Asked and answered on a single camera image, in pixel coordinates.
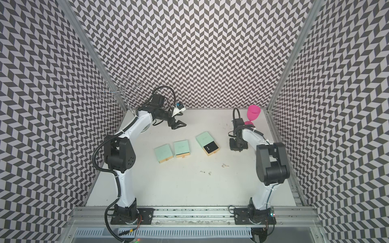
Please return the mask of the mint green drawer jewelry box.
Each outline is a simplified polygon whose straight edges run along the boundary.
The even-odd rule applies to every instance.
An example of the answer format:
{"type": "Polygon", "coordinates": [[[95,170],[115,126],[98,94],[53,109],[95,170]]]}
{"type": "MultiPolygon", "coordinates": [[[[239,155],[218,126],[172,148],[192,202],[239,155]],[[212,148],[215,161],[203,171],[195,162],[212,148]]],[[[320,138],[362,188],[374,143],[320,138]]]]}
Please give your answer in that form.
{"type": "Polygon", "coordinates": [[[196,136],[196,141],[199,146],[203,149],[207,156],[211,156],[218,151],[220,151],[220,147],[215,142],[214,138],[211,136],[209,132],[203,132],[196,136]]]}

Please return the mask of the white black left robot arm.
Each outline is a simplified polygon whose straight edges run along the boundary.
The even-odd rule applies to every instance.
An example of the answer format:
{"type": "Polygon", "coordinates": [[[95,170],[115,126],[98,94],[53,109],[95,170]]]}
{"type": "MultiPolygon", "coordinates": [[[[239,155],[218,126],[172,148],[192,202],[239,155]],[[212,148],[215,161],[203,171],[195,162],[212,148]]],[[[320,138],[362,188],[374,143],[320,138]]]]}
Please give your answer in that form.
{"type": "Polygon", "coordinates": [[[109,143],[104,145],[104,161],[110,170],[116,172],[115,178],[119,182],[118,192],[120,194],[118,201],[112,206],[111,224],[113,225],[134,224],[139,221],[140,217],[132,185],[132,167],[136,162],[133,143],[152,125],[155,119],[166,121],[173,130],[186,126],[182,121],[175,120],[177,115],[182,115],[186,110],[184,104],[181,101],[175,101],[172,107],[165,110],[164,102],[163,95],[151,95],[145,104],[137,108],[129,124],[115,135],[106,137],[109,143]]]}

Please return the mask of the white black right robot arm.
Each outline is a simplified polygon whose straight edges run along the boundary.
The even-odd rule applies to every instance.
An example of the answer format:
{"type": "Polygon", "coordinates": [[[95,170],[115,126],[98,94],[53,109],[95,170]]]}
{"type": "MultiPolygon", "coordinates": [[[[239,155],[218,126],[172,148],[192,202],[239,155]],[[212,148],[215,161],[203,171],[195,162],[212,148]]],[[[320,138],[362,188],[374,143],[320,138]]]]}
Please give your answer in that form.
{"type": "Polygon", "coordinates": [[[252,224],[272,224],[271,202],[278,187],[290,177],[286,147],[271,142],[253,125],[242,118],[233,118],[230,150],[242,152],[251,146],[255,150],[255,172],[263,187],[250,198],[247,209],[236,215],[252,224]]]}

